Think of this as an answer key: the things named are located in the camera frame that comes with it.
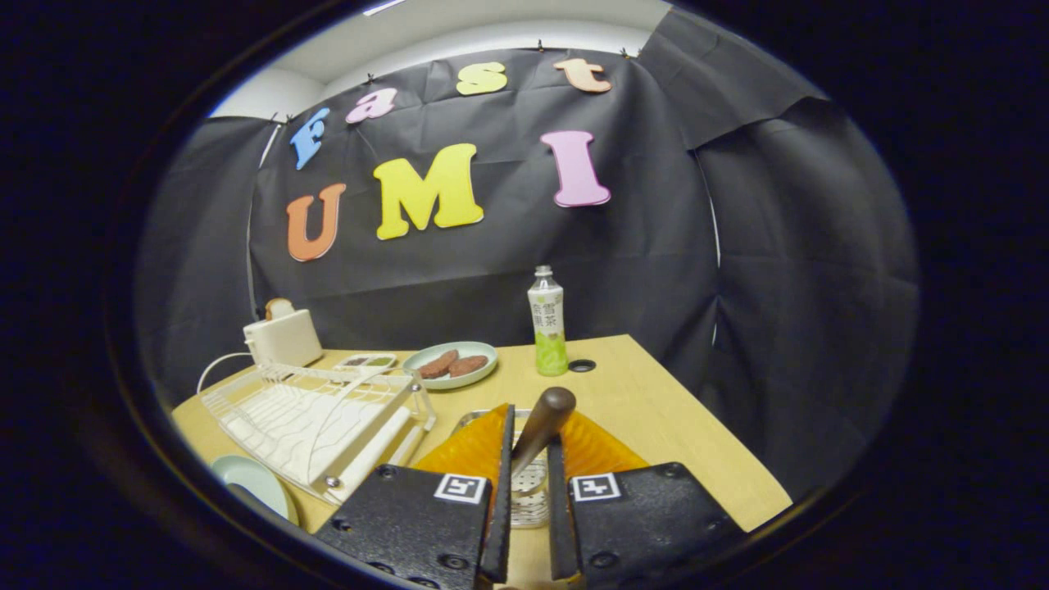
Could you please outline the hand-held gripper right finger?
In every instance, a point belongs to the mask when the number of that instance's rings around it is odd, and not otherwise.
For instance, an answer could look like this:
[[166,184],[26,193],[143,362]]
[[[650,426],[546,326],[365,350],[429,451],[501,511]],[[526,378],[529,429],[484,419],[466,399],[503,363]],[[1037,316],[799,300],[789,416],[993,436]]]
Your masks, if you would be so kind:
[[745,538],[684,464],[645,461],[581,412],[573,412],[547,455],[554,580],[660,587]]

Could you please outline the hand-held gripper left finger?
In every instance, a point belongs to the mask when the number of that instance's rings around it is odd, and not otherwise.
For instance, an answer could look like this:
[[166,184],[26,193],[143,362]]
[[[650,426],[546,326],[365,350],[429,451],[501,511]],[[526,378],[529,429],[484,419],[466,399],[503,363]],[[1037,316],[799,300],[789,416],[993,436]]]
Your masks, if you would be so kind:
[[495,419],[495,475],[374,467],[315,532],[323,544],[410,589],[491,589],[508,580],[515,407]]

